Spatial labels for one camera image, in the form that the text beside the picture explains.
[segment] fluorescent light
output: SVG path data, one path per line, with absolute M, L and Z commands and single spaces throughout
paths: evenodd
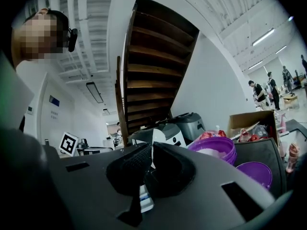
M 91 92 L 92 96 L 95 98 L 97 103 L 103 103 L 104 102 L 103 99 L 101 98 L 100 93 L 98 92 L 98 89 L 97 89 L 94 82 L 87 82 L 86 87 Z
M 271 35 L 273 32 L 275 31 L 274 28 L 272 28 L 271 30 L 269 30 L 266 34 L 264 34 L 263 36 L 261 36 L 259 39 L 257 39 L 255 42 L 253 42 L 253 46 L 257 45 L 258 43 L 260 43 L 262 40 L 266 39 L 269 35 Z
M 255 65 L 253 65 L 253 66 L 249 67 L 248 69 L 252 69 L 253 67 L 255 67 L 255 66 L 259 65 L 260 63 L 262 63 L 262 61 L 260 61 L 260 62 L 258 62 L 257 64 L 255 64 Z
M 104 109 L 103 111 L 105 112 L 105 114 L 110 115 L 110 113 L 107 109 Z
M 287 47 L 287 45 L 286 46 L 283 46 L 280 50 L 278 50 L 277 52 L 276 52 L 276 54 L 278 54 L 280 51 L 282 51 L 284 48 L 286 48 Z

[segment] gray appliance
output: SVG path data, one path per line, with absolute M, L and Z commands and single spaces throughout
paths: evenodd
M 183 137 L 190 141 L 195 140 L 205 132 L 201 116 L 197 113 L 179 115 L 170 119 L 169 122 L 176 124 L 180 128 Z
M 133 145 L 140 141 L 153 143 L 164 142 L 171 145 L 186 147 L 180 128 L 176 124 L 159 124 L 153 128 L 139 130 L 128 137 Z

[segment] black headset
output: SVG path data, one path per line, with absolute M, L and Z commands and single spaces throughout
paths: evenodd
M 74 29 L 68 28 L 68 31 L 71 35 L 70 37 L 67 37 L 68 51 L 73 52 L 75 50 L 75 45 L 76 45 L 76 42 L 77 42 L 78 30 L 76 28 L 74 28 Z

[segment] black hair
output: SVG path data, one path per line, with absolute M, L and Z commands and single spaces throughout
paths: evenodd
M 28 20 L 31 20 L 35 15 L 36 15 L 37 12 L 35 12 L 34 14 L 30 15 L 28 18 L 26 18 L 26 21 Z M 65 14 L 63 14 L 62 12 L 60 11 L 57 11 L 57 10 L 50 10 L 48 9 L 48 12 L 47 14 L 49 14 L 52 18 L 56 19 L 56 20 L 59 20 L 62 24 L 62 30 L 63 31 L 68 31 L 68 18 Z
M 32 14 L 31 16 L 29 16 L 28 18 L 26 18 L 26 21 L 31 20 L 34 18 L 34 16 L 36 15 L 37 12 L 35 12 L 34 14 Z M 52 19 L 56 19 L 57 20 L 57 49 L 60 49 L 62 47 L 65 47 L 63 45 L 63 42 L 67 42 L 68 38 L 67 38 L 67 33 L 69 31 L 69 23 L 68 23 L 68 18 L 65 14 L 63 14 L 60 11 L 57 10 L 50 10 L 48 9 L 47 14 L 50 15 L 50 17 Z

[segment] purple container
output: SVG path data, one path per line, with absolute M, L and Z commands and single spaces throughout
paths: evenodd
M 237 166 L 237 169 L 250 178 L 253 178 L 265 188 L 270 188 L 272 183 L 272 172 L 265 164 L 260 162 L 247 162 Z
M 236 149 L 234 142 L 227 137 L 210 137 L 204 140 L 196 141 L 189 147 L 189 150 L 199 151 L 204 148 L 211 148 L 218 152 L 225 152 L 226 155 L 221 159 L 234 165 L 236 160 Z

